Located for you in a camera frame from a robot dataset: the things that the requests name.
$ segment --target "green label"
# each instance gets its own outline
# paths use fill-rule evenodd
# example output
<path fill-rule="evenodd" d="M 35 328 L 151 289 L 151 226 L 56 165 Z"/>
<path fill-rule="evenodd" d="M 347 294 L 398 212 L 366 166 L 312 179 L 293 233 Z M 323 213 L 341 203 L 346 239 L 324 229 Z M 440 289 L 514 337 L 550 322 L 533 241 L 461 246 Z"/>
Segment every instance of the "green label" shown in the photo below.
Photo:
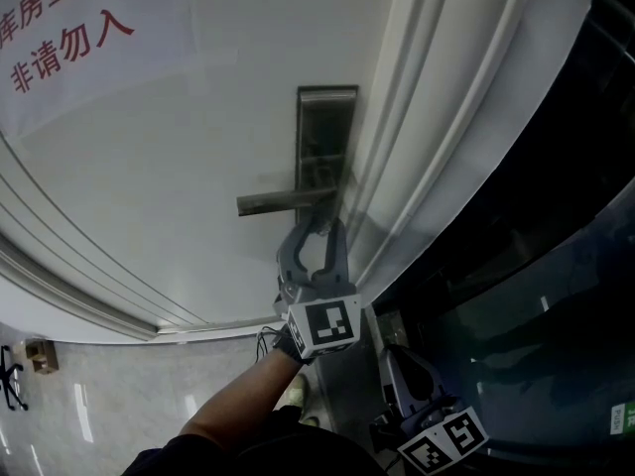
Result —
<path fill-rule="evenodd" d="M 624 415 L 624 433 L 635 431 L 635 402 L 626 404 L 626 414 Z"/>
<path fill-rule="evenodd" d="M 635 402 L 611 409 L 611 435 L 629 432 L 635 432 Z"/>

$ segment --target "door lever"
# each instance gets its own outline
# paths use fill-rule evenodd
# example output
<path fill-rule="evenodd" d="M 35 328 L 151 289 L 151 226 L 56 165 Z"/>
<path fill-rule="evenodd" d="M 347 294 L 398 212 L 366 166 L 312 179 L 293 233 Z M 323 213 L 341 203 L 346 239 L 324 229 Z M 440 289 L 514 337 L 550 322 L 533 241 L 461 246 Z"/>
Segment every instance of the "door lever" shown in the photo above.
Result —
<path fill-rule="evenodd" d="M 237 197 L 238 215 L 295 209 L 298 222 L 319 204 L 334 217 L 356 100 L 357 86 L 299 87 L 296 188 Z"/>

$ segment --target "person's arm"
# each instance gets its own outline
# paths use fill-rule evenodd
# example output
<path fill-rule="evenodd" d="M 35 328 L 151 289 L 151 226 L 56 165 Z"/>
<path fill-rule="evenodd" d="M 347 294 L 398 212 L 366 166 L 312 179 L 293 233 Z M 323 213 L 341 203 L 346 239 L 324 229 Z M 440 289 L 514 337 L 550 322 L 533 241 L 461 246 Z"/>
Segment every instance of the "person's arm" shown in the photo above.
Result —
<path fill-rule="evenodd" d="M 272 350 L 209 399 L 181 435 L 201 435 L 224 450 L 238 446 L 258 432 L 301 368 L 280 349 Z"/>

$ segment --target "cable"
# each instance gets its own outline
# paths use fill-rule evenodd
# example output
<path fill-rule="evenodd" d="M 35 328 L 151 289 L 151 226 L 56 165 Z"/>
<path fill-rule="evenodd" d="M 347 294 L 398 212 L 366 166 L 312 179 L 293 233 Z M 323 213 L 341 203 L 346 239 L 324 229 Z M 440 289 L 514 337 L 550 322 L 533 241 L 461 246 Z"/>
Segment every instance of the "cable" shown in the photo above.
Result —
<path fill-rule="evenodd" d="M 280 335 L 281 337 L 293 338 L 289 333 L 274 329 L 271 326 L 263 326 L 260 328 L 258 333 L 256 333 L 256 363 L 258 363 L 261 357 L 269 354 L 269 347 L 267 346 L 265 335 Z"/>
<path fill-rule="evenodd" d="M 397 465 L 397 463 L 398 463 L 400 460 L 401 460 L 401 453 L 400 453 L 400 454 L 398 454 L 398 455 L 397 455 L 397 456 L 393 459 L 393 461 L 392 461 L 392 462 L 390 462 L 390 463 L 388 464 L 388 466 L 384 469 L 384 472 L 386 472 L 386 473 L 387 473 L 388 471 L 390 471 L 393 467 L 395 467 L 395 465 Z"/>

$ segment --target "sign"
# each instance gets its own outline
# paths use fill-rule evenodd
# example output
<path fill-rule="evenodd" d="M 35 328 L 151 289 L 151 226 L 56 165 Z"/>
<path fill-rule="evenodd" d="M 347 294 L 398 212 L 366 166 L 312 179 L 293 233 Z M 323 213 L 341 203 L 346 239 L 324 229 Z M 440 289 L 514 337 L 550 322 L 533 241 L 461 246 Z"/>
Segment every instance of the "sign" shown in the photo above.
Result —
<path fill-rule="evenodd" d="M 0 0 L 0 129 L 24 136 L 194 54 L 190 0 Z"/>
<path fill-rule="evenodd" d="M 427 476 L 437 474 L 482 446 L 489 437 L 474 408 L 427 428 L 399 447 L 402 456 Z"/>
<path fill-rule="evenodd" d="M 611 435 L 635 432 L 635 402 L 619 404 L 611 409 Z"/>

